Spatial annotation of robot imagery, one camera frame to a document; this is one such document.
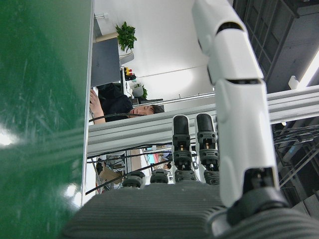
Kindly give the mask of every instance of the aluminum rail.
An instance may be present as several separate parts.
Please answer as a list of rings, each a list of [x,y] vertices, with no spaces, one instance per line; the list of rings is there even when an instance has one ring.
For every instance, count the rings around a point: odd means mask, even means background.
[[[319,116],[319,86],[268,94],[267,100],[270,124]],[[194,137],[194,118],[198,113],[215,117],[215,104],[90,125],[87,156],[143,144],[170,142],[171,121],[177,114],[189,117],[189,133],[190,137]]]

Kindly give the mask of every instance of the man's hair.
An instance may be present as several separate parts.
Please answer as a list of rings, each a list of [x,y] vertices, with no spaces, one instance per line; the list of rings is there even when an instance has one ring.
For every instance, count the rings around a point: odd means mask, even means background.
[[[160,106],[157,106],[157,105],[150,105],[150,106],[153,108],[154,114],[163,113],[164,112],[164,110]]]

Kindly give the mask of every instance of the white wall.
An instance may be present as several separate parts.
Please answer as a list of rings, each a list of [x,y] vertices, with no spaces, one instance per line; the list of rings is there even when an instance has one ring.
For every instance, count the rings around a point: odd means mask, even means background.
[[[209,93],[207,57],[197,43],[191,16],[194,0],[95,0],[95,14],[102,34],[115,32],[124,21],[136,28],[133,69],[148,90],[148,99],[165,100]],[[206,104],[201,100],[192,105]]]

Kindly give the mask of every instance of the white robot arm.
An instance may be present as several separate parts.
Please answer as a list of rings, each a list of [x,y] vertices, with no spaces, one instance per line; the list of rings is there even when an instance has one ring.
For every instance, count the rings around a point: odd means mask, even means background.
[[[256,181],[279,189],[266,87],[247,29],[227,0],[198,0],[192,14],[216,91],[220,196],[230,207]]]

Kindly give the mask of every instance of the green plant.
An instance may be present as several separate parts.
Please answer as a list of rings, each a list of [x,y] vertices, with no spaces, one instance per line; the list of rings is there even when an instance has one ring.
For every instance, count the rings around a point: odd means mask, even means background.
[[[148,96],[148,91],[147,89],[144,88],[144,85],[141,85],[140,83],[137,83],[135,86],[134,86],[134,89],[137,88],[137,87],[142,87],[143,88],[143,95],[141,97],[143,97],[144,99],[146,99],[146,96]]]
[[[116,32],[119,34],[118,35],[118,41],[119,45],[121,46],[121,50],[126,52],[129,49],[134,48],[134,41],[136,41],[136,37],[134,36],[135,33],[135,27],[132,26],[127,26],[126,21],[123,23],[121,28],[116,25],[115,27]]]

